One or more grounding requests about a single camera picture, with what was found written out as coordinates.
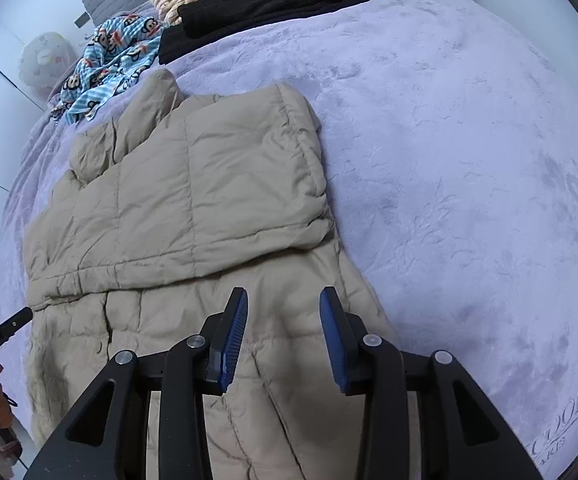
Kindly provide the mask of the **beige puffer jacket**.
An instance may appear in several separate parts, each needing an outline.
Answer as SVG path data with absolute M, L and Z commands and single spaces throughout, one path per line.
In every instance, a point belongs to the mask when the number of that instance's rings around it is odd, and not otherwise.
M 215 477 L 354 477 L 362 399 L 334 382 L 320 292 L 392 330 L 343 250 L 319 127 L 287 84 L 185 96 L 158 70 L 120 116 L 77 136 L 23 243 L 37 443 L 116 352 L 172 348 L 242 287 L 236 378 L 204 402 Z

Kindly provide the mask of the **lavender plush bedspread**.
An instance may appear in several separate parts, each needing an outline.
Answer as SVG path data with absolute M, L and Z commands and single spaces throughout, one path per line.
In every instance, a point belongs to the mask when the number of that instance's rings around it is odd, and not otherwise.
M 166 349 L 250 295 L 237 378 L 208 404 L 223 479 L 348 479 L 362 401 L 332 379 L 326 285 L 406 351 L 452 352 L 542 476 L 578 454 L 578 96 L 472 0 L 371 0 L 242 32 L 170 66 L 188 94 L 285 82 L 321 121 L 339 244 L 214 278 L 50 306 L 4 350 L 45 441 L 109 356 Z

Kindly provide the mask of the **covered white fan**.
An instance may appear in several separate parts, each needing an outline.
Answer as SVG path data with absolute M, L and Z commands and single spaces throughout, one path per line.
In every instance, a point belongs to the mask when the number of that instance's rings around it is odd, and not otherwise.
M 57 32 L 43 32 L 22 50 L 18 72 L 20 81 L 40 93 L 48 93 L 75 63 L 76 52 Z

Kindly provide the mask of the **blue monkey print garment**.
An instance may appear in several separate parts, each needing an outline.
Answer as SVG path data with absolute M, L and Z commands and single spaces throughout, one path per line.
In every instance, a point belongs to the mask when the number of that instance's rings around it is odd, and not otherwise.
M 99 25 L 82 57 L 62 82 L 50 117 L 75 124 L 134 86 L 158 56 L 163 26 L 140 14 L 120 15 Z

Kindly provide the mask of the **black folded garment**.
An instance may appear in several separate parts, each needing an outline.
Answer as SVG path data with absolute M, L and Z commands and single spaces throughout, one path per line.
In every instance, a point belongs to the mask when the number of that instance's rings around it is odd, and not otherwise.
M 217 40 L 264 25 L 311 18 L 369 0 L 200 0 L 177 9 L 180 23 L 162 33 L 164 65 Z

